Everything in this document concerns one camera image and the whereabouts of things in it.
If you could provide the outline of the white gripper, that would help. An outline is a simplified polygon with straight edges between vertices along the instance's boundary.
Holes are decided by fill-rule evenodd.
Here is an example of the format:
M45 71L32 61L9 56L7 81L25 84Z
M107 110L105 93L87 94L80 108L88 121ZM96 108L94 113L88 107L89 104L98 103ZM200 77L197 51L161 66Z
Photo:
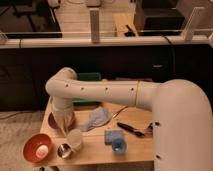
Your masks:
M74 111L72 109L55 109L53 111L54 119L60 128L69 128L74 121Z

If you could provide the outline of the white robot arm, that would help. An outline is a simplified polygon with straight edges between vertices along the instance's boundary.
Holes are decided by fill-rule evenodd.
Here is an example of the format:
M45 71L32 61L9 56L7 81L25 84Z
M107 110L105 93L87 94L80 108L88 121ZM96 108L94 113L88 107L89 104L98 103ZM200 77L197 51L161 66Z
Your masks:
M63 68L45 85L52 112L60 123L73 98L91 99L152 112L155 171L213 171L213 110L195 83L173 79L144 81L78 81Z

